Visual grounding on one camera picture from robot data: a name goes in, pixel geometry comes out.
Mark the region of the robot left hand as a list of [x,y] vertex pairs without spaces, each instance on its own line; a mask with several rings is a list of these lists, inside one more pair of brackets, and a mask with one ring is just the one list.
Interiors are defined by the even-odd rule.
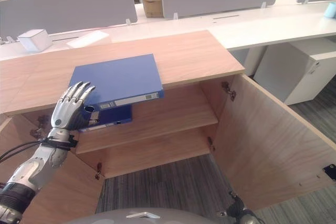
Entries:
[[88,116],[84,115],[84,103],[95,86],[90,82],[77,82],[62,94],[51,116],[51,126],[69,131],[79,130],[89,125]]

